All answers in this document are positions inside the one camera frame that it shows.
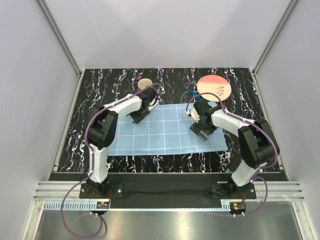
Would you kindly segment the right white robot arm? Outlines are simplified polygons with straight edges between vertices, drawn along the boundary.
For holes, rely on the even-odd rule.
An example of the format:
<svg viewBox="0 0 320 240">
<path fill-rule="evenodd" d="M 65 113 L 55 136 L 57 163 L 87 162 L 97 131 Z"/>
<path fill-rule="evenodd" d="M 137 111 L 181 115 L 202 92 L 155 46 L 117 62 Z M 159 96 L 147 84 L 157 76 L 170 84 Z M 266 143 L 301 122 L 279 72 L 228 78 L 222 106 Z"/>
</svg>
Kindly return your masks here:
<svg viewBox="0 0 320 240">
<path fill-rule="evenodd" d="M 241 162 L 227 183 L 211 190 L 213 196 L 239 198 L 249 188 L 258 172 L 269 167 L 280 154 L 280 149 L 269 123 L 261 118 L 251 120 L 229 112 L 223 104 L 211 106 L 197 99 L 187 116 L 193 118 L 190 130 L 202 141 L 218 128 L 231 133 L 239 140 Z"/>
</svg>

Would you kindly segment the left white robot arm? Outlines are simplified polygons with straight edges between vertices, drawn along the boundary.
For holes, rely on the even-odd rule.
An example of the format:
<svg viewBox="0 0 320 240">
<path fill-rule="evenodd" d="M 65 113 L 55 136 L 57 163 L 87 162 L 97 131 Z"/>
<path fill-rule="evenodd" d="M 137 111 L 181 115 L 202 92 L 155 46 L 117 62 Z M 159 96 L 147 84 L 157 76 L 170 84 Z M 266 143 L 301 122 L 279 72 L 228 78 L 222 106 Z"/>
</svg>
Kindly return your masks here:
<svg viewBox="0 0 320 240">
<path fill-rule="evenodd" d="M 85 128 L 84 140 L 89 150 L 89 171 L 85 178 L 85 192 L 97 198 L 108 193 L 107 155 L 115 139 L 118 119 L 130 116 L 134 124 L 151 113 L 158 101 L 157 91 L 151 86 L 112 103 L 95 106 Z"/>
</svg>

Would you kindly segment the blue checked cloth napkin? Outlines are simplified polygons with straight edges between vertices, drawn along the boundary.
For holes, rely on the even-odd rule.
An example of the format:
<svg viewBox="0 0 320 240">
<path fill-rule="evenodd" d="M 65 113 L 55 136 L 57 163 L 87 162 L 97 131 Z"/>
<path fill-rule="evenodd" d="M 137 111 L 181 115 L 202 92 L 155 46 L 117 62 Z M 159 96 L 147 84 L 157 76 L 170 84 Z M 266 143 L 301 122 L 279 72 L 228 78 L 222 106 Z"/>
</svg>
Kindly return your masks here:
<svg viewBox="0 0 320 240">
<path fill-rule="evenodd" d="M 221 128 L 201 140 L 190 130 L 194 120 L 186 114 L 186 104 L 157 105 L 140 123 L 130 116 L 118 119 L 108 155 L 154 156 L 209 153 L 228 150 Z"/>
</svg>

